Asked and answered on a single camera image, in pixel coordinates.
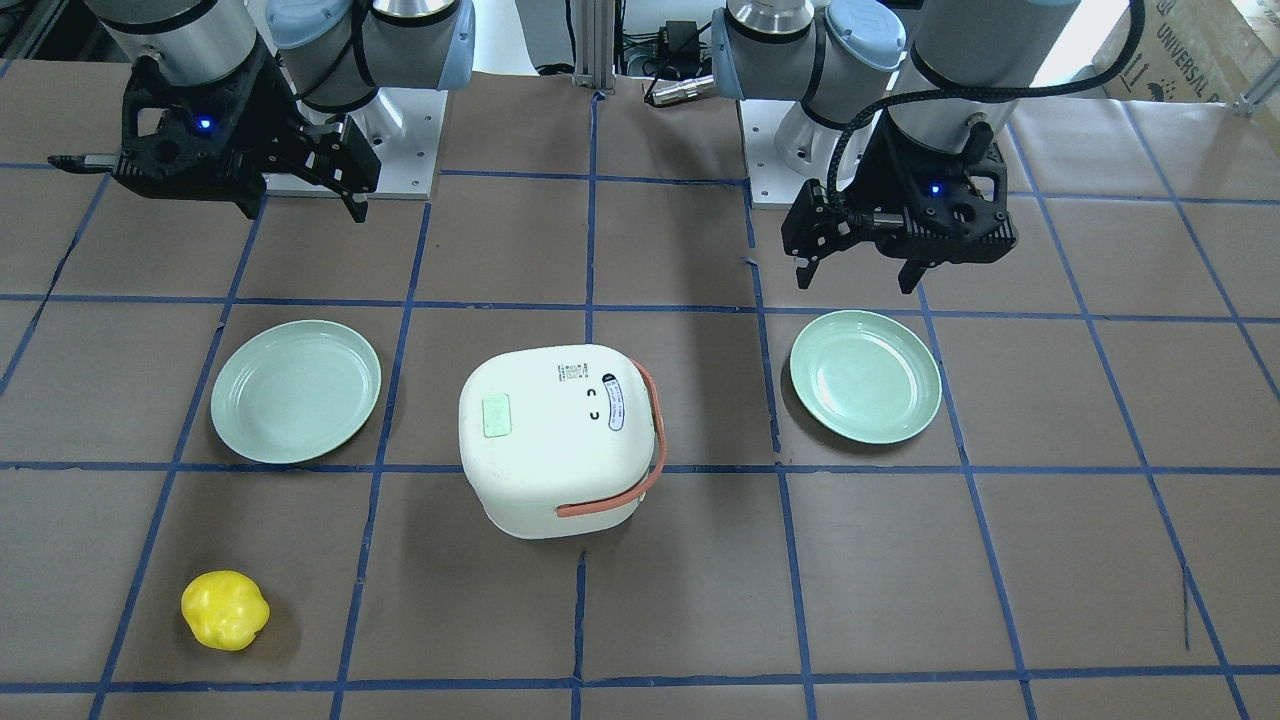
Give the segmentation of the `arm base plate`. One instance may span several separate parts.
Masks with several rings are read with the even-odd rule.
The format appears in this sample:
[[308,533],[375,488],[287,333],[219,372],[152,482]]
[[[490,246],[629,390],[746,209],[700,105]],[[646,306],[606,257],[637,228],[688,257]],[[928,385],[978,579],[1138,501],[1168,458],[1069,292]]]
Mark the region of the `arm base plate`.
[[840,131],[813,120],[799,101],[739,104],[755,209],[786,210],[808,179],[824,181]]
[[381,163],[376,188],[366,199],[430,199],[448,99],[439,90],[380,88],[351,114]]

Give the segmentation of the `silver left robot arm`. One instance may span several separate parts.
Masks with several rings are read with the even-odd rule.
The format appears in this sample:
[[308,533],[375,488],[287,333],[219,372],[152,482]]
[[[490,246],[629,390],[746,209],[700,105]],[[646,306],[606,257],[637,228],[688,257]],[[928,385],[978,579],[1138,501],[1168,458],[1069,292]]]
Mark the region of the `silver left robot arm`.
[[797,104],[832,133],[803,161],[781,227],[808,288],[828,256],[872,243],[911,293],[943,264],[1019,242],[997,143],[1074,1],[727,1],[710,19],[718,94]]

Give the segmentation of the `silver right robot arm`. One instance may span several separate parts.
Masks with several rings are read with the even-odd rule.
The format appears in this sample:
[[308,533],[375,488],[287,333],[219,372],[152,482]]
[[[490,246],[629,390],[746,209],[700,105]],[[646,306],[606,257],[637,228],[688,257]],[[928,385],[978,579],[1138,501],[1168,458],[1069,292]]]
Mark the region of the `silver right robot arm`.
[[51,156],[146,199],[234,204],[259,217],[270,174],[332,191],[367,217],[381,173],[355,113],[384,88],[470,81],[471,1],[91,1],[131,59],[111,154]]

